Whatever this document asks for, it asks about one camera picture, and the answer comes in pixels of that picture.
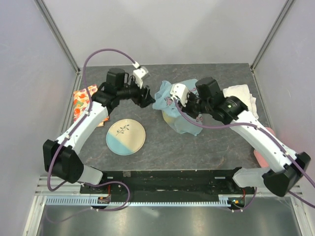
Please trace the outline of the light blue plastic bag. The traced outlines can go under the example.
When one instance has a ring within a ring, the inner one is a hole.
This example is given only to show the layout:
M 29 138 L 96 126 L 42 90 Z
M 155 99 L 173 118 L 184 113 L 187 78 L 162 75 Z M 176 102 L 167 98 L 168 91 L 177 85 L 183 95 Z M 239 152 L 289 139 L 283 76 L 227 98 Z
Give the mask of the light blue plastic bag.
M 164 111 L 169 116 L 176 118 L 176 121 L 169 126 L 177 133 L 190 133 L 197 136 L 203 128 L 191 124 L 179 113 L 174 101 L 170 98 L 171 88 L 172 84 L 169 81 L 162 81 L 159 90 L 155 93 L 156 102 L 153 104 L 153 109 Z

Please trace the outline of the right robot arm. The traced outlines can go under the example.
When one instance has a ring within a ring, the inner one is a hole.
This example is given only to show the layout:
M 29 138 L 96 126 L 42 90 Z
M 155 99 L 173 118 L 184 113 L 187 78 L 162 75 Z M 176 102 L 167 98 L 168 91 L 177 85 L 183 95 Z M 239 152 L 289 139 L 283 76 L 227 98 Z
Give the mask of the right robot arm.
M 266 187 L 276 196 L 285 196 L 306 175 L 311 158 L 305 152 L 297 153 L 279 141 L 267 130 L 236 96 L 225 96 L 212 77 L 195 83 L 197 94 L 183 84 L 176 84 L 172 97 L 178 98 L 176 106 L 181 115 L 192 122 L 199 114 L 210 114 L 222 122 L 221 128 L 230 128 L 242 136 L 268 166 L 265 168 L 240 168 L 225 181 L 230 193 L 238 193 L 245 187 Z

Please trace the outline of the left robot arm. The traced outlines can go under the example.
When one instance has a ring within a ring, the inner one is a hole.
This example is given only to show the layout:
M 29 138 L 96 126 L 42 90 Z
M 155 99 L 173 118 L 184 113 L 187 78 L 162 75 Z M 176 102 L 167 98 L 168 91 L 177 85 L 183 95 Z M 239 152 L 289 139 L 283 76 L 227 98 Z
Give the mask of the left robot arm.
M 96 193 L 104 193 L 108 181 L 103 172 L 84 165 L 79 153 L 86 140 L 121 100 L 132 100 L 134 104 L 145 108 L 155 100 L 150 88 L 143 85 L 143 79 L 149 76 L 145 67 L 135 69 L 129 79 L 120 68 L 111 68 L 106 80 L 92 95 L 92 100 L 82 115 L 72 126 L 56 140 L 47 140 L 43 144 L 44 167 L 49 176 L 56 176 L 69 183 L 90 183 Z

